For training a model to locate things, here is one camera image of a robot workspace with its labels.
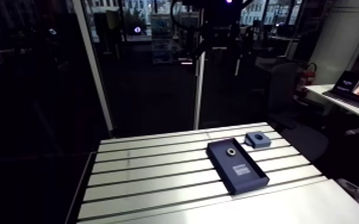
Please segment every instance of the door frame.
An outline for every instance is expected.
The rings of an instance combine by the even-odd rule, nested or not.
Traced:
[[[110,115],[110,108],[106,100],[104,86],[101,80],[99,66],[96,61],[95,50],[90,37],[88,23],[86,21],[85,10],[81,0],[73,0],[74,10],[78,19],[79,27],[81,29],[83,43],[85,44],[86,54],[88,56],[89,65],[91,66],[93,80],[99,97],[99,102],[103,112],[103,117],[106,122],[107,130],[111,137],[112,130],[114,130],[112,117]]]

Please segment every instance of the metal pole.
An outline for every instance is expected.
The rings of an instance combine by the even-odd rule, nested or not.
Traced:
[[[109,135],[111,135],[111,131],[113,130],[113,123],[110,117],[109,106],[107,105],[106,96],[104,94],[103,84],[101,83],[100,73],[96,63],[96,57],[94,54],[88,25],[86,22],[85,11],[83,10],[81,0],[73,0],[73,3],[74,10],[78,18],[79,27],[81,29],[83,43],[85,44],[86,54],[88,55],[89,64],[91,66],[93,80],[95,82],[97,94],[99,96],[103,116],[106,121],[107,129],[109,130]]]
[[[203,13],[205,11],[202,9],[200,12],[200,25],[204,23],[203,21]],[[193,120],[193,129],[199,129],[199,121],[200,121],[200,105],[202,103],[202,89],[203,89],[203,74],[205,71],[205,56],[206,52],[203,52],[199,58],[199,62],[196,66],[196,94],[195,94],[195,110],[194,110],[194,120]]]

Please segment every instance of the label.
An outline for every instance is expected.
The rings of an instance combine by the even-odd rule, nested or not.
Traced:
[[[249,168],[247,168],[247,166],[245,164],[233,166],[233,169],[238,176],[250,173]]]

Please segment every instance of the black cable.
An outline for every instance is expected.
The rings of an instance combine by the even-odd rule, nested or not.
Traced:
[[[186,30],[186,31],[189,31],[189,32],[195,32],[195,31],[198,31],[200,28],[194,28],[194,27],[187,27],[187,26],[184,26],[182,25],[181,23],[177,22],[174,18],[174,5],[178,2],[178,0],[172,0],[172,3],[171,3],[171,7],[170,7],[170,16],[171,16],[171,20],[172,22],[178,26],[179,28],[183,29],[183,30]]]

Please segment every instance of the hole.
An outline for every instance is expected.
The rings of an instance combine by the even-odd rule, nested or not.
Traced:
[[[255,138],[256,138],[257,140],[262,140],[262,139],[263,139],[263,136],[261,136],[261,135],[259,135],[259,134],[256,134],[256,135],[255,135]]]

